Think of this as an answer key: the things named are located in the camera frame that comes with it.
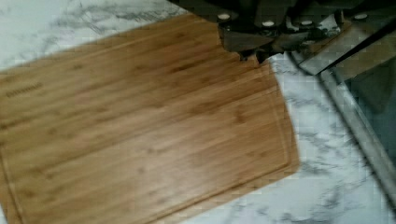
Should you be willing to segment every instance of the countertop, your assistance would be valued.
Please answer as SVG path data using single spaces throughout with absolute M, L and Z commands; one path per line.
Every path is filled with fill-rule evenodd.
M 0 0 L 0 70 L 183 13 L 164 0 Z M 299 171 L 183 224 L 396 223 L 318 80 L 284 55 L 270 62 L 297 134 Z

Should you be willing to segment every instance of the gray marble veining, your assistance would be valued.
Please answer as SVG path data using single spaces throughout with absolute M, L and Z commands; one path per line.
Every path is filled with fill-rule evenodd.
M 182 13 L 164 0 L 0 0 L 0 69 Z M 318 80 L 301 74 L 283 55 L 271 64 L 297 135 L 299 171 L 183 223 L 396 223 Z

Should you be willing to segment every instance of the cutting board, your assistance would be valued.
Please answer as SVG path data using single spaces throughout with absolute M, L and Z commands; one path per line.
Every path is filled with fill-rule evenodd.
M 176 223 L 295 172 L 270 65 L 238 59 L 184 15 L 3 72 L 9 223 Z

